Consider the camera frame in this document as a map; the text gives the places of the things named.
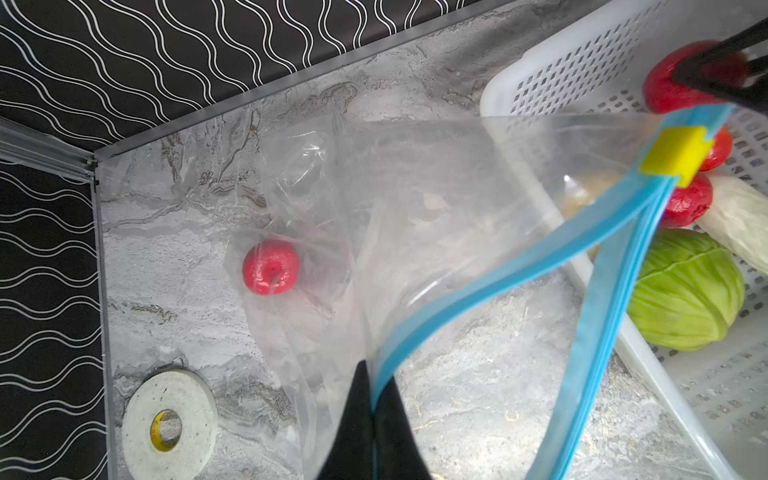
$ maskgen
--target cabbage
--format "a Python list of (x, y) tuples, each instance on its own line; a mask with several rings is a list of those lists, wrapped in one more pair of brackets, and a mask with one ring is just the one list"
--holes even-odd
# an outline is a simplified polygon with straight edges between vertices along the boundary
[(731, 253), (703, 233), (659, 230), (627, 312), (647, 342), (690, 351), (725, 338), (744, 301)]

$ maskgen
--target table surface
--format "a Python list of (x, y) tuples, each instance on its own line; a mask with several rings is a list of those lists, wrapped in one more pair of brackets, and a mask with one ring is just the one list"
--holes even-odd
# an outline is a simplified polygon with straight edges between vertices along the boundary
[[(364, 121), (477, 116), (483, 88), (496, 73), (603, 3), (513, 2), (102, 162), (97, 173), (119, 477), (130, 478), (119, 442), (127, 401), (147, 376), (174, 367), (199, 374), (219, 409), (214, 456), (198, 478), (301, 477), (295, 412), (222, 267), (230, 227), (270, 222), (255, 161), (261, 136), (332, 112)], [(569, 288), (557, 273), (541, 282), (545, 290)], [(446, 333), (463, 335), (463, 347), (437, 363), (468, 362), (487, 348), (481, 340), (489, 326), (508, 322), (517, 301), (514, 294), (497, 300), (475, 318), (478, 326)], [(578, 314), (577, 303), (558, 308)], [(560, 358), (554, 360), (564, 365), (569, 346), (555, 348)], [(434, 478), (522, 478), (548, 416), (467, 399), (437, 408), (429, 385), (445, 372), (419, 361), (426, 355), (417, 354), (398, 378)], [(496, 394), (511, 398), (515, 392), (500, 388)], [(614, 359), (569, 478), (709, 475), (664, 408)]]

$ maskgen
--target roll of tape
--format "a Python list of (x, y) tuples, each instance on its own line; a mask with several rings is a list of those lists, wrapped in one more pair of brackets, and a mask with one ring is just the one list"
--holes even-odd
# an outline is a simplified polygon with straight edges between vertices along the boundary
[[(181, 422), (175, 444), (161, 437), (167, 411)], [(174, 370), (139, 387), (123, 418), (123, 452), (134, 480), (192, 480), (214, 452), (219, 417), (214, 396), (199, 376)]]

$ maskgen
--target red fruit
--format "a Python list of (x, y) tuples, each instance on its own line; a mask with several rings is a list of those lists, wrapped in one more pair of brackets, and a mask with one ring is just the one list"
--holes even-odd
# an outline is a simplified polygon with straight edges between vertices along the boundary
[(659, 225), (664, 228), (682, 228), (691, 225), (704, 215), (712, 205), (712, 183), (701, 172), (686, 188), (676, 188), (672, 193)]
[(279, 295), (293, 288), (299, 268), (299, 254), (291, 243), (267, 240), (246, 254), (243, 281), (256, 295)]
[(728, 129), (723, 127), (715, 135), (715, 145), (712, 146), (712, 150), (704, 159), (699, 170), (704, 172), (718, 168), (728, 160), (731, 150), (733, 150), (733, 137), (730, 136)]
[[(720, 100), (712, 95), (693, 90), (672, 81), (672, 72), (681, 61), (693, 54), (708, 49), (716, 43), (716, 40), (695, 41), (664, 57), (650, 71), (643, 84), (643, 96), (645, 97), (648, 110), (658, 114), (666, 114), (670, 111), (695, 107), (697, 105), (725, 103), (725, 100)], [(734, 87), (740, 87), (744, 84), (748, 70), (746, 55), (741, 52), (704, 65), (702, 68), (704, 76), (715, 78)]]

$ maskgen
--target red tomato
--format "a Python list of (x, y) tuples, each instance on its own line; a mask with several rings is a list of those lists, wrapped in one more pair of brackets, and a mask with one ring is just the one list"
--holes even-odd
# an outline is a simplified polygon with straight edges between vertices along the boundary
[(299, 269), (299, 254), (291, 243), (267, 240), (246, 254), (243, 281), (256, 295), (279, 295), (293, 288)]
[(704, 159), (704, 163), (701, 164), (701, 171), (712, 170), (718, 168), (724, 164), (730, 152), (733, 150), (733, 137), (730, 136), (730, 132), (727, 128), (723, 127), (715, 135), (715, 145), (710, 150), (707, 158)]
[(712, 183), (701, 172), (686, 188), (676, 188), (661, 217), (660, 227), (682, 228), (691, 225), (712, 205)]
[[(697, 105), (726, 103), (725, 100), (672, 81), (672, 72), (681, 61), (716, 43), (716, 40), (695, 41), (664, 57), (650, 71), (643, 84), (643, 96), (648, 110), (658, 114), (666, 114), (670, 111)], [(740, 87), (746, 80), (749, 66), (746, 56), (738, 52), (728, 58), (704, 65), (702, 70), (708, 78), (716, 78), (723, 83)]]

